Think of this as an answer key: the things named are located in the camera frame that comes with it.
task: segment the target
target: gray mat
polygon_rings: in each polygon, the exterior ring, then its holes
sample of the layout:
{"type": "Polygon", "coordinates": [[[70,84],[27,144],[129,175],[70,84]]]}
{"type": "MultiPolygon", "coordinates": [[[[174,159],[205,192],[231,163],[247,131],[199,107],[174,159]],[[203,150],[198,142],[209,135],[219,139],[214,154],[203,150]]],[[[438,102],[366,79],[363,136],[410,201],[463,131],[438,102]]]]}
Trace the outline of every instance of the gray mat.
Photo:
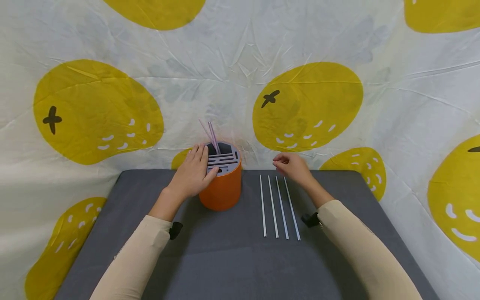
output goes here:
{"type": "MultiPolygon", "coordinates": [[[[169,183],[171,170],[129,170],[119,177],[55,299],[87,300],[113,257],[169,183]]],[[[360,174],[314,171],[315,178],[390,249],[424,300],[438,299],[360,174]]],[[[283,178],[274,171],[243,171],[239,203],[225,212],[187,201],[176,220],[182,232],[158,259],[143,299],[267,300],[366,299],[357,276],[319,227],[300,220],[314,207],[288,182],[301,241],[297,241],[283,178]],[[263,177],[267,237],[263,237],[259,174],[263,177]],[[270,175],[279,238],[275,238],[270,175]],[[288,226],[285,238],[275,176],[288,226]]]]}

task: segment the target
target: black cross mark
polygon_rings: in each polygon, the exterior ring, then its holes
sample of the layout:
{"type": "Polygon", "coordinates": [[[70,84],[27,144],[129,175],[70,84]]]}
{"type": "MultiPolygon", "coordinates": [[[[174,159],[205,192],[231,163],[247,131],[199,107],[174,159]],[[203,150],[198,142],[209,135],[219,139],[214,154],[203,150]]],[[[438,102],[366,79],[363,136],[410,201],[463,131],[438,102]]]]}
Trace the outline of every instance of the black cross mark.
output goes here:
{"type": "Polygon", "coordinates": [[[469,152],[480,152],[480,147],[471,148],[469,152]]]}
{"type": "Polygon", "coordinates": [[[50,125],[50,131],[52,134],[55,134],[55,123],[60,123],[61,118],[59,116],[55,116],[57,113],[57,108],[55,106],[50,107],[48,111],[48,117],[43,119],[44,124],[50,125]]]}
{"type": "Polygon", "coordinates": [[[262,104],[262,108],[265,107],[265,105],[267,105],[268,102],[272,102],[272,103],[275,103],[276,102],[276,99],[275,99],[275,96],[280,94],[280,91],[279,90],[276,90],[276,91],[273,91],[271,94],[269,95],[264,95],[264,103],[262,104]]]}

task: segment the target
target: straw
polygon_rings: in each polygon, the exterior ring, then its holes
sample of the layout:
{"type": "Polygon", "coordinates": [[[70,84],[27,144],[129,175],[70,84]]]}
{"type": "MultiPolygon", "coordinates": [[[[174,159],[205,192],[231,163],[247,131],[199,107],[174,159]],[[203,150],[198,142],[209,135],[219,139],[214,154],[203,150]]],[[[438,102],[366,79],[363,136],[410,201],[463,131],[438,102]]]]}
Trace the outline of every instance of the straw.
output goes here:
{"type": "Polygon", "coordinates": [[[276,188],[278,190],[278,198],[280,199],[280,209],[282,210],[283,227],[285,228],[285,238],[288,240],[287,222],[285,221],[285,213],[283,212],[282,195],[280,194],[280,185],[278,185],[277,176],[275,176],[275,180],[276,180],[276,188]]]}
{"type": "Polygon", "coordinates": [[[266,238],[267,228],[265,227],[264,188],[262,186],[262,175],[260,175],[260,195],[262,195],[262,219],[264,222],[264,238],[266,238]]]}
{"type": "Polygon", "coordinates": [[[293,212],[292,199],[290,198],[290,192],[288,191],[287,179],[284,177],[283,180],[285,181],[285,187],[287,188],[288,202],[290,203],[290,210],[292,211],[293,224],[295,225],[295,231],[297,232],[297,239],[300,240],[299,228],[295,219],[295,213],[293,212]]]}
{"type": "Polygon", "coordinates": [[[270,188],[270,200],[272,200],[273,223],[275,224],[275,236],[278,239],[278,227],[276,226],[275,205],[273,204],[272,184],[270,183],[270,175],[268,175],[268,187],[270,188]]]}
{"type": "Polygon", "coordinates": [[[216,153],[220,154],[220,147],[218,147],[218,143],[216,142],[215,131],[213,131],[213,126],[211,122],[208,123],[208,127],[210,128],[210,133],[214,142],[213,147],[215,148],[216,153]]]}
{"type": "Polygon", "coordinates": [[[213,139],[212,137],[208,134],[208,131],[207,131],[207,128],[205,128],[204,124],[202,123],[202,120],[198,119],[198,121],[200,122],[200,125],[203,127],[203,129],[205,130],[205,133],[207,134],[208,136],[208,139],[212,142],[213,144],[213,139]]]}

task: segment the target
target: yellow orange cartoon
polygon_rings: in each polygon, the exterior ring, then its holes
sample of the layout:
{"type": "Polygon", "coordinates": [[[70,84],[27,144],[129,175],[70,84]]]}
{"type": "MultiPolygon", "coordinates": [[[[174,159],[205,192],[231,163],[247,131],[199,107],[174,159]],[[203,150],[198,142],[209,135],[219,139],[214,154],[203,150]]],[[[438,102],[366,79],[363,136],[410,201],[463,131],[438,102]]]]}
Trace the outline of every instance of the yellow orange cartoon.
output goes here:
{"type": "Polygon", "coordinates": [[[422,33],[447,33],[480,27],[478,0],[404,0],[405,22],[422,33]]]}
{"type": "Polygon", "coordinates": [[[185,149],[180,151],[177,155],[175,155],[175,157],[172,160],[172,165],[171,165],[172,170],[177,170],[180,167],[180,165],[183,164],[183,161],[187,157],[187,154],[190,150],[191,148],[185,149]]]}
{"type": "Polygon", "coordinates": [[[88,198],[60,216],[45,250],[26,276],[28,300],[53,299],[105,201],[103,197],[88,198]]]}
{"type": "Polygon", "coordinates": [[[480,262],[480,135],[457,146],[428,186],[433,219],[447,237],[480,262]]]}
{"type": "Polygon", "coordinates": [[[190,23],[205,0],[103,0],[124,18],[157,30],[176,29],[190,23]]]}
{"type": "Polygon", "coordinates": [[[265,147],[300,152],[325,145],[357,115],[363,86],[349,68],[315,62],[274,78],[253,107],[253,129],[265,147]]]}
{"type": "Polygon", "coordinates": [[[50,146],[82,165],[151,147],[164,129],[152,95],[127,74],[95,60],[65,62],[45,74],[33,112],[50,146]]]}
{"type": "Polygon", "coordinates": [[[352,170],[360,173],[380,201],[387,186],[387,174],[384,161],[377,151],[372,148],[353,148],[335,155],[327,160],[320,170],[352,170]]]}

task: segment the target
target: arm sleeve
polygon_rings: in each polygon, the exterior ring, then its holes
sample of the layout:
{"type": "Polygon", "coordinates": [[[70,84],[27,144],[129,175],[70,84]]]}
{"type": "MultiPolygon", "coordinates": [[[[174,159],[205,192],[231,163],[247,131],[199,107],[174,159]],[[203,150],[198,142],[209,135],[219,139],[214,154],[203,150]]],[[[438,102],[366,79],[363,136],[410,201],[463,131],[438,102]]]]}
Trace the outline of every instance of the arm sleeve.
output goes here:
{"type": "Polygon", "coordinates": [[[322,205],[318,218],[372,300],[421,300],[410,277],[385,245],[339,200],[322,205]]]}
{"type": "Polygon", "coordinates": [[[103,274],[90,300],[139,300],[170,239],[171,225],[145,216],[103,274]]]}

